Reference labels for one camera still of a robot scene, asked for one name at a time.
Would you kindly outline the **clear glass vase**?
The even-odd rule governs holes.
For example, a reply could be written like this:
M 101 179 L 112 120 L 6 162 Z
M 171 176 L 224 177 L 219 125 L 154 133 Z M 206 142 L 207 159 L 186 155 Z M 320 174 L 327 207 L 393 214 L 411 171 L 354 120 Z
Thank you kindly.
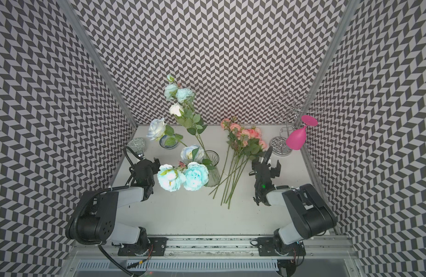
M 208 182 L 204 184 L 205 187 L 216 187 L 220 180 L 221 175 L 217 168 L 220 158 L 219 155 L 213 150 L 207 150 L 201 161 L 208 169 Z

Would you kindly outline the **pink peony flower stem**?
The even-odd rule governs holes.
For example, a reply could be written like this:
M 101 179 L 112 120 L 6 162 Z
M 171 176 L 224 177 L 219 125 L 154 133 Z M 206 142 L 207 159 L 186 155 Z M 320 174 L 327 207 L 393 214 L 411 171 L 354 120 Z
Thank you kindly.
M 238 142 L 240 139 L 240 134 L 243 129 L 243 127 L 238 123 L 238 118 L 236 116 L 233 116 L 231 118 L 226 118 L 221 121 L 221 127 L 223 130 L 228 132 L 228 140 L 227 140 L 227 151 L 226 151 L 226 158 L 223 164 L 222 172 L 220 175 L 219 184 L 214 188 L 214 190 L 210 193 L 213 194 L 213 199 L 216 198 L 216 195 L 219 191 L 219 187 L 228 182 L 229 174 L 226 173 L 227 166 L 230 166 L 230 162 L 234 159 L 233 151 L 236 151 L 240 143 Z

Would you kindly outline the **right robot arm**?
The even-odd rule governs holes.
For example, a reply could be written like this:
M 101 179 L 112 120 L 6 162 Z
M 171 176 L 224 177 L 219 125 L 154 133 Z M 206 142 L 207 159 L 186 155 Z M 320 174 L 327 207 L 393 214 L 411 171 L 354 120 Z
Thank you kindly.
M 270 246 L 280 256 L 303 255 L 302 242 L 336 227 L 337 218 L 315 187 L 305 184 L 298 188 L 275 186 L 272 179 L 280 176 L 281 164 L 271 167 L 267 161 L 253 161 L 257 205 L 286 207 L 291 222 L 274 231 Z

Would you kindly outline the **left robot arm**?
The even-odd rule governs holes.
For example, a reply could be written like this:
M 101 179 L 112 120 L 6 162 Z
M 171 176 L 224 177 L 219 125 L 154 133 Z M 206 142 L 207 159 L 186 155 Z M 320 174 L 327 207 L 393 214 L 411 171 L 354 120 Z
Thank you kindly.
M 121 223 L 117 210 L 149 199 L 160 166 L 158 159 L 142 159 L 131 165 L 125 186 L 84 192 L 65 227 L 66 237 L 82 245 L 112 242 L 133 256 L 145 255 L 151 246 L 146 229 Z

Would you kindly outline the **clear glass lidded dish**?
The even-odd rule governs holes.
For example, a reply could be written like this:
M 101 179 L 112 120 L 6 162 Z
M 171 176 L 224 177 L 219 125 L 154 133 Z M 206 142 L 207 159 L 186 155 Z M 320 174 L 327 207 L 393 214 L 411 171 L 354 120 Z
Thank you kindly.
M 128 144 L 129 147 L 136 154 L 143 154 L 146 150 L 146 140 L 142 137 L 133 138 Z

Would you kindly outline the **blue patterned small bowl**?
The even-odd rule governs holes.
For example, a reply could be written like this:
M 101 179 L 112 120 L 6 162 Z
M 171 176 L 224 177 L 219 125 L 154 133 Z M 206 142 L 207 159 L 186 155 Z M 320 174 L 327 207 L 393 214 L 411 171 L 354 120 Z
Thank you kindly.
M 175 149 L 176 146 L 178 145 L 178 140 L 174 137 L 168 136 L 168 135 L 164 135 L 163 137 L 161 137 L 161 139 L 159 140 L 159 144 L 162 148 L 166 149 L 166 150 L 172 150 Z

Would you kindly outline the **pink plastic wine glass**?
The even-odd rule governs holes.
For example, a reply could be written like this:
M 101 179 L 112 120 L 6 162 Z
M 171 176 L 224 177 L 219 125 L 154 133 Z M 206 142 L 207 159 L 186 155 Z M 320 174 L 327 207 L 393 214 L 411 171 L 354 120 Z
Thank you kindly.
M 304 127 L 295 130 L 287 139 L 286 145 L 292 150 L 300 150 L 307 139 L 306 128 L 308 126 L 318 126 L 318 120 L 310 115 L 303 115 L 301 117 Z

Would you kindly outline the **turquoise artificial flower stem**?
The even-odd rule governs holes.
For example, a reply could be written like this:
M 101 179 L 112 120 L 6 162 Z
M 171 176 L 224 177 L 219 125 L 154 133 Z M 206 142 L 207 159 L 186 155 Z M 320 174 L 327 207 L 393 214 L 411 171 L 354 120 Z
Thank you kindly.
M 181 188 L 188 191 L 197 191 L 207 185 L 210 180 L 207 166 L 191 162 L 186 167 L 161 165 L 157 173 L 160 186 L 169 192 Z

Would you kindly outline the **white and blue flower stem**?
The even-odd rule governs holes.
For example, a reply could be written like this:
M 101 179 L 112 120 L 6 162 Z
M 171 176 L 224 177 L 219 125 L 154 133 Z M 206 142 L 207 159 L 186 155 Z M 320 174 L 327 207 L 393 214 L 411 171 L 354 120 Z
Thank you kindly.
M 166 76 L 169 84 L 164 89 L 164 97 L 172 105 L 169 113 L 177 123 L 184 127 L 187 132 L 194 136 L 200 144 L 199 149 L 194 154 L 189 154 L 186 159 L 192 159 L 195 162 L 202 163 L 208 167 L 213 165 L 213 161 L 206 152 L 205 144 L 202 141 L 201 134 L 206 130 L 207 124 L 203 121 L 200 113 L 194 107 L 196 94 L 188 87 L 183 87 L 177 82 L 176 78 L 168 74 Z M 167 136 L 171 143 L 182 143 L 183 137 L 176 133 L 172 127 L 165 123 L 165 119 L 154 119 L 149 125 L 147 137 L 150 140 L 160 140 Z

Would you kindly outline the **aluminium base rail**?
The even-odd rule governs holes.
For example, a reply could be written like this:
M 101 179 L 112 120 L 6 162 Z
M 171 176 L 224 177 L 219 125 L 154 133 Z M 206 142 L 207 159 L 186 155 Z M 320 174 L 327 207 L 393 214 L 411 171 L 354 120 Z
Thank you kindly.
M 274 239 L 268 235 L 168 235 L 152 236 L 151 242 L 154 247 L 150 261 L 131 268 L 131 271 L 275 270 L 283 260 L 301 262 L 318 259 L 342 260 L 349 276 L 365 276 L 350 239 L 344 235 L 315 236 L 296 242 L 285 255 L 275 251 Z

